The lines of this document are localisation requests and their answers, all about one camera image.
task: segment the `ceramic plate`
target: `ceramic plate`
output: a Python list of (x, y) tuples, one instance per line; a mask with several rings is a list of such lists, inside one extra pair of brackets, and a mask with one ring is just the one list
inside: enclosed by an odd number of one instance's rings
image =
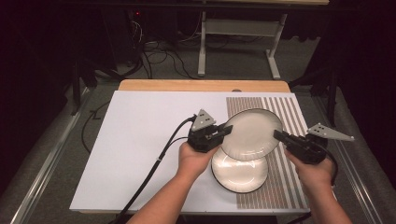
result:
[(279, 144), (274, 138), (274, 130), (283, 130), (276, 114), (259, 108), (234, 115), (225, 126), (230, 125), (233, 130), (224, 137), (221, 147), (238, 161), (254, 161), (270, 153)]
[(268, 163), (265, 157), (255, 161), (237, 161), (219, 149), (212, 158), (212, 172), (224, 188), (236, 193), (248, 193), (265, 182)]

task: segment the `plate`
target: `plate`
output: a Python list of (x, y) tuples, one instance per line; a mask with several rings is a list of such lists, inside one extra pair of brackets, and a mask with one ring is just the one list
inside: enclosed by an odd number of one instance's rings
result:
[(255, 161), (237, 161), (219, 149), (212, 158), (212, 172), (224, 188), (236, 193), (249, 193), (264, 184), (268, 163), (265, 157)]
[(282, 131), (280, 118), (266, 109), (249, 109), (232, 116), (225, 127), (233, 125), (224, 137), (222, 150), (238, 161), (254, 161), (270, 153), (279, 144), (274, 130)]

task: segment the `person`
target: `person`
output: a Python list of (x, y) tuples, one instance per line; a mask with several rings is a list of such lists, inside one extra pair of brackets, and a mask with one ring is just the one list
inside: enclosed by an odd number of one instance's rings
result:
[[(201, 153), (196, 152), (187, 142), (181, 144), (175, 176), (134, 214), (127, 224), (176, 223), (191, 186), (206, 169), (218, 149), (219, 146), (207, 153)], [(295, 164), (296, 172), (303, 184), (303, 191), (310, 202), (314, 221), (352, 223), (332, 195), (332, 162), (326, 159), (318, 165), (309, 165), (299, 161), (287, 150), (285, 154)]]

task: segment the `hand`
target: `hand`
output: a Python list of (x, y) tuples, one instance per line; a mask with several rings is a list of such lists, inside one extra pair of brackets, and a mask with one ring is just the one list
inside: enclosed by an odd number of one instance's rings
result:
[(181, 144), (178, 154), (177, 175), (183, 175), (195, 180), (204, 172), (210, 159), (219, 149), (219, 146), (206, 153), (195, 151), (187, 142)]
[(285, 155), (294, 163), (306, 195), (316, 196), (323, 190), (332, 190), (332, 162), (329, 159), (312, 165), (303, 163), (287, 150)]

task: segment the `forearm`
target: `forearm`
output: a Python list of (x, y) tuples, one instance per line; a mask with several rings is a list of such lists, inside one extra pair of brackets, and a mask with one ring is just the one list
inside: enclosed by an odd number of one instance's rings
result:
[(307, 195), (310, 202), (312, 218), (315, 223), (323, 224), (346, 224), (352, 223), (341, 205), (332, 195), (332, 189), (328, 187), (315, 195)]
[(175, 175), (132, 216), (128, 224), (176, 223), (194, 180), (194, 178)]

